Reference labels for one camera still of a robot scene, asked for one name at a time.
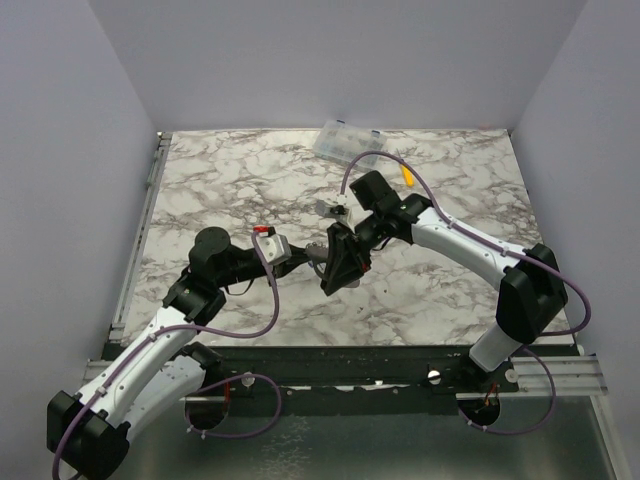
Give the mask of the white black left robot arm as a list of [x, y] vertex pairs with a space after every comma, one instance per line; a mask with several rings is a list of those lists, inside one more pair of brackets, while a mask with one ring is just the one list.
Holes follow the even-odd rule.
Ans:
[[220, 385], [221, 371], [191, 341], [213, 333], [210, 322], [226, 303], [229, 286], [277, 279], [308, 262], [305, 248], [292, 246], [272, 227], [257, 227], [252, 246], [232, 244], [220, 227], [200, 231], [188, 265], [169, 288], [143, 332], [77, 393], [58, 392], [47, 406], [46, 445], [52, 476], [62, 465], [76, 478], [107, 479], [126, 458], [136, 436], [180, 397], [206, 395]]

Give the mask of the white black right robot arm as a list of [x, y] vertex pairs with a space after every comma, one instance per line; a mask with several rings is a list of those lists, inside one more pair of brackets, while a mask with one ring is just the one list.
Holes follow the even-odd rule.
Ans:
[[336, 222], [327, 230], [328, 258], [321, 288], [332, 295], [371, 269], [372, 251], [399, 239], [446, 256], [471, 270], [498, 293], [496, 323], [471, 347], [459, 367], [461, 383], [481, 391], [496, 369], [518, 349], [533, 343], [564, 309], [568, 295], [555, 272], [553, 251], [502, 242], [450, 218], [419, 194], [400, 198], [384, 177], [371, 171], [350, 186], [368, 217], [354, 228]]

